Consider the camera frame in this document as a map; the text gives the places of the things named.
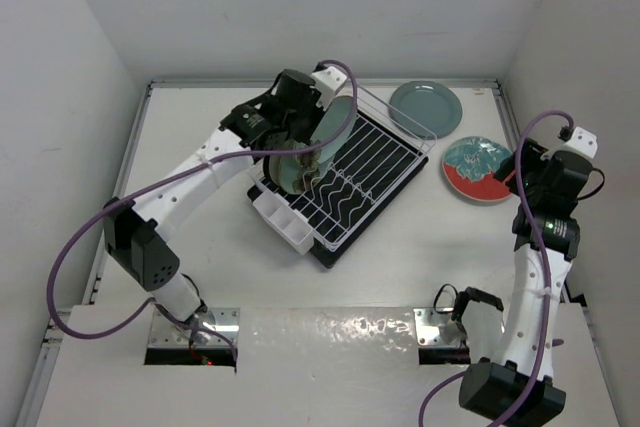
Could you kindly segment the red and teal plate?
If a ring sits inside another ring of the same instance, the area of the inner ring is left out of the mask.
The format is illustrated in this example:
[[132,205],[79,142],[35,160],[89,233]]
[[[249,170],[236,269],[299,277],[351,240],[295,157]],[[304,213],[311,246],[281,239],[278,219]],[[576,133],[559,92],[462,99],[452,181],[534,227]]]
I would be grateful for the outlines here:
[[494,178],[501,163],[511,156],[502,144],[482,136],[454,141],[441,160],[450,186],[466,198],[479,202],[500,202],[510,195],[509,188]]

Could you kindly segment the green plate with flower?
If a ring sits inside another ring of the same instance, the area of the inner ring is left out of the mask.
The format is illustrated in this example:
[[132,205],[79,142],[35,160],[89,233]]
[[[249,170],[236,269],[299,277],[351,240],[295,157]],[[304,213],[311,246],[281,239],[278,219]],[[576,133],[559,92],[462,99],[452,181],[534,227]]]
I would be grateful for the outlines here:
[[331,162],[331,159],[321,162],[319,152],[282,156],[276,170],[276,183],[289,194],[303,194],[323,180]]
[[[333,136],[340,127],[345,124],[345,120],[352,113],[352,102],[353,98],[351,96],[336,97],[331,102],[323,119],[311,136],[311,141],[314,144],[326,141],[328,138]],[[347,127],[333,142],[328,143],[323,148],[313,152],[319,163],[325,163],[331,160],[335,156],[335,154],[342,148],[353,130],[356,118],[357,116],[353,116],[350,118]]]

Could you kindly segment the cream plate with branch design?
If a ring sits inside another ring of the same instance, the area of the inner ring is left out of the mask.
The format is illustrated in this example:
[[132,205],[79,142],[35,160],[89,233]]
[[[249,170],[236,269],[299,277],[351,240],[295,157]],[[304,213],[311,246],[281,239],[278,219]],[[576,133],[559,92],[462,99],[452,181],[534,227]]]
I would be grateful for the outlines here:
[[279,155],[270,155],[263,159],[264,177],[277,187],[281,186],[279,175],[281,160],[282,157]]

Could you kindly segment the plain teal plate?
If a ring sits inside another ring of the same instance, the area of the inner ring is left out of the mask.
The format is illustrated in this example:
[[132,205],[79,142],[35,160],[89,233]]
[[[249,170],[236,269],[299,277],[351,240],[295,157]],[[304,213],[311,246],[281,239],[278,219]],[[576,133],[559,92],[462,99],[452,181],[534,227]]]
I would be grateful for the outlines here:
[[412,81],[399,86],[389,100],[389,115],[396,125],[419,138],[442,138],[461,123],[462,104],[442,84]]

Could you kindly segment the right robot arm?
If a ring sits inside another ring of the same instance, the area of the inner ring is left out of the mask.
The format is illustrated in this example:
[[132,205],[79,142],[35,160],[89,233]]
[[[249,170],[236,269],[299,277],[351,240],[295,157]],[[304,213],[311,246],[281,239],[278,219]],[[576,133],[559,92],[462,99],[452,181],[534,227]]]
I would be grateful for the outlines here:
[[459,405],[494,426],[543,426],[565,407],[565,392],[553,384],[553,330],[580,242],[571,215],[584,198],[596,152],[596,138],[584,132],[551,150],[527,139],[494,175],[522,197],[512,226],[511,303],[505,308],[498,297],[468,287],[448,321],[470,353]]

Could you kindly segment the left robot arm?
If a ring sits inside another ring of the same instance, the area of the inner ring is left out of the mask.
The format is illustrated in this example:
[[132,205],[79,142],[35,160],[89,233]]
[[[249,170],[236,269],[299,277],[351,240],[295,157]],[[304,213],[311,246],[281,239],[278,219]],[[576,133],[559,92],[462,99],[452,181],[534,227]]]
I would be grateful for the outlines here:
[[311,135],[344,85],[334,67],[311,74],[281,71],[261,95],[235,106],[209,138],[165,179],[134,200],[113,199],[104,220],[107,253],[167,312],[187,323],[204,302],[179,272],[168,245],[180,225],[224,183],[250,169],[255,156]]

